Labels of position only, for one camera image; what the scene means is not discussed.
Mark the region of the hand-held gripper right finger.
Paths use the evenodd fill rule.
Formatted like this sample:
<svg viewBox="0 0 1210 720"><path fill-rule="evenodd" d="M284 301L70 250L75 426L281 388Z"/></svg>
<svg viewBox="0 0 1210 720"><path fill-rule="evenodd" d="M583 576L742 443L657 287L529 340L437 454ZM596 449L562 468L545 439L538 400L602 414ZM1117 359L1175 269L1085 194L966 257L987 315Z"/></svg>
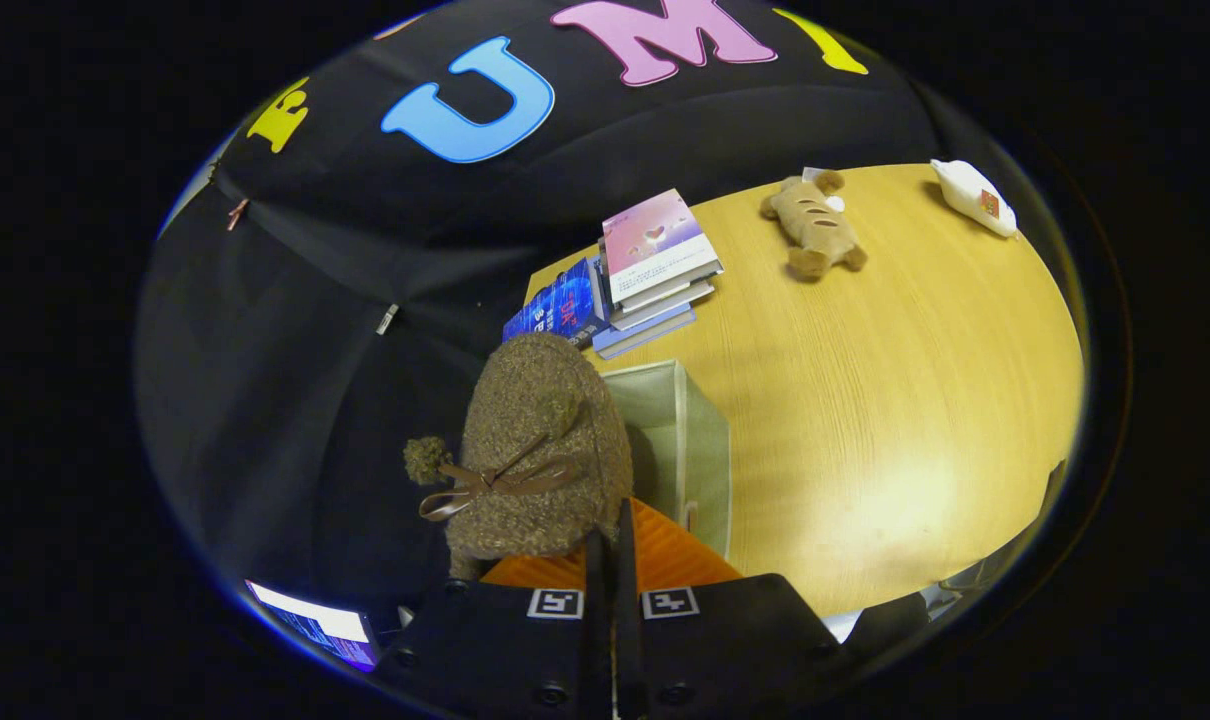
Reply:
<svg viewBox="0 0 1210 720"><path fill-rule="evenodd" d="M794 719L851 656L778 574L741 577L650 506L620 511L615 678L623 719Z"/></svg>

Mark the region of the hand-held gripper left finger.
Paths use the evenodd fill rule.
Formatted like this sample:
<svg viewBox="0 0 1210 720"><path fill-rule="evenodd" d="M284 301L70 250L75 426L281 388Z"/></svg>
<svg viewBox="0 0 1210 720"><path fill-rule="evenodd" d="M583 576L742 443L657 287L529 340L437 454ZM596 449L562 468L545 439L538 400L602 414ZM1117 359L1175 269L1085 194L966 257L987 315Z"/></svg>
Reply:
<svg viewBox="0 0 1210 720"><path fill-rule="evenodd" d="M433 584L378 662L378 682L436 718L607 718L601 534L583 548L582 591Z"/></svg>

